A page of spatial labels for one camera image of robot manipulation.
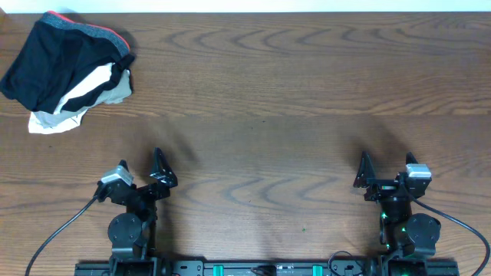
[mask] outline cable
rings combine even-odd
[[[273,276],[275,274],[271,273],[268,271],[266,268],[251,268],[251,272],[254,273],[257,276]]]
[[[404,190],[406,191],[406,193],[409,195],[409,198],[410,198],[412,201],[414,201],[416,204],[418,204],[419,206],[421,206],[421,207],[423,207],[423,208],[425,208],[425,209],[427,209],[427,210],[430,210],[431,212],[434,212],[435,214],[438,214],[438,215],[443,216],[445,219],[448,219],[448,220],[450,220],[450,221],[452,221],[452,222],[455,222],[456,224],[458,224],[458,225],[460,225],[460,226],[464,227],[465,229],[467,229],[467,230],[471,231],[471,232],[472,232],[474,235],[476,235],[478,238],[480,238],[480,239],[481,239],[481,241],[483,241],[483,244],[484,244],[484,246],[486,247],[486,255],[484,256],[484,260],[483,260],[483,262],[482,262],[482,263],[481,263],[481,265],[480,265],[480,266],[477,268],[477,270],[476,270],[476,271],[475,271],[475,272],[472,274],[472,276],[477,276],[477,275],[479,275],[479,273],[481,273],[481,271],[483,271],[483,269],[486,267],[486,265],[487,265],[487,263],[488,263],[488,261],[489,261],[489,252],[491,251],[491,250],[489,249],[489,242],[486,240],[486,238],[484,238],[484,236],[483,236],[481,233],[479,233],[479,232],[478,232],[476,229],[474,229],[474,228],[472,228],[472,227],[468,226],[467,224],[465,224],[465,223],[461,222],[460,220],[458,220],[458,219],[454,218],[453,216],[451,216],[451,215],[447,215],[447,214],[445,214],[444,212],[438,211],[438,210],[436,210],[435,208],[429,207],[428,205],[426,205],[426,204],[422,203],[421,201],[417,200],[416,198],[414,198],[414,196],[413,196],[413,195],[411,195],[411,194],[410,194],[410,193],[407,191],[407,189],[406,189],[406,187],[405,187],[404,185],[401,185],[401,186],[404,188]]]
[[[339,274],[339,273],[337,273],[336,271],[334,271],[334,270],[332,269],[331,264],[332,264],[332,258],[334,258],[334,257],[335,257],[337,254],[339,254],[339,253],[345,253],[345,254],[348,254],[348,255],[350,255],[351,257],[353,257],[353,255],[352,255],[350,252],[348,252],[348,251],[344,251],[344,250],[336,251],[336,252],[335,252],[333,255],[331,255],[331,257],[329,258],[329,261],[328,261],[328,268],[329,268],[329,270],[332,272],[332,274],[334,274],[334,275],[336,275],[336,276],[340,276],[340,274]],[[356,263],[356,264],[357,264],[357,265],[360,267],[361,272],[360,272],[360,273],[358,273],[358,274],[355,274],[355,275],[353,275],[353,276],[359,276],[359,275],[362,275],[362,274],[364,273],[364,271],[365,271],[365,268],[364,268],[364,267],[363,267],[363,265],[361,265],[361,264],[360,264],[360,263],[359,263],[357,260],[354,260],[354,262],[355,262],[355,263]]]
[[[94,203],[97,200],[97,196],[95,195],[88,204],[86,204],[85,207],[82,208],[82,210],[79,211],[76,215],[74,215],[73,218],[71,218],[69,221],[65,222],[58,230],[56,230],[51,236],[49,236],[48,239],[39,247],[39,249],[36,251],[36,253],[32,256],[31,261],[29,262],[28,267],[25,269],[25,276],[29,276],[29,273],[31,272],[32,265],[34,264],[34,261],[36,261],[36,258],[39,256],[41,251],[48,245],[51,240],[53,240],[54,237],[56,237],[58,234],[60,234],[63,229],[67,228],[75,219],[78,219],[79,216],[81,216],[89,207],[91,207],[92,203]]]

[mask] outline black cloth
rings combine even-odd
[[[102,92],[112,90],[120,83],[121,74],[134,60],[135,57],[133,55],[127,54],[111,67],[109,81],[95,87],[93,90],[91,90],[91,92],[85,94],[84,96],[75,97],[68,100],[68,102],[62,107],[62,110],[75,112],[79,111],[82,107],[93,106]]]
[[[37,21],[0,90],[31,111],[53,113],[59,100],[97,66],[120,61],[116,46],[79,30]]]

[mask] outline wood grain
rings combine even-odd
[[[365,149],[386,177],[413,151],[434,174],[423,200],[491,238],[488,13],[69,16],[128,38],[134,95],[50,136],[29,134],[27,110],[2,96],[0,275],[23,275],[119,159],[136,183],[148,181],[155,146],[180,178],[159,207],[159,246],[172,254],[381,250],[379,207],[351,187]],[[38,18],[5,16],[1,75]],[[107,259],[107,225],[120,212],[91,207],[32,274],[70,275],[80,260]],[[479,239],[441,222],[437,257],[471,274]]]

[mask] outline cloth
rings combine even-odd
[[[58,105],[54,109],[53,114],[59,114],[61,108],[70,100],[76,97],[82,97],[89,93],[99,85],[110,80],[114,63],[108,63],[106,65],[101,65],[96,67],[92,73],[86,76],[74,89],[68,91],[58,102]]]
[[[108,81],[97,86],[82,97],[73,97],[69,99],[62,109],[67,111],[77,111],[82,107],[93,106],[103,91],[112,90],[120,83],[124,70],[130,66],[134,59],[135,57],[130,54],[123,57],[120,61],[111,66],[111,75]]]
[[[101,93],[92,107],[101,103],[118,104],[130,95],[130,71],[125,70],[121,75],[119,84],[113,90]],[[43,111],[32,112],[28,124],[29,133],[51,134],[74,129],[80,126],[82,117],[89,108],[91,107],[84,107],[76,112],[61,110],[58,114],[49,114]]]
[[[100,84],[102,87],[81,103],[84,106],[94,103],[102,91],[117,86],[120,74],[134,60],[129,53],[127,42],[114,31],[47,12],[35,22],[21,53],[0,81],[0,90],[28,110],[53,113],[67,91],[96,67],[114,63],[114,77]]]

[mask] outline white wall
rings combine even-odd
[[[7,13],[489,12],[491,0],[0,0]]]

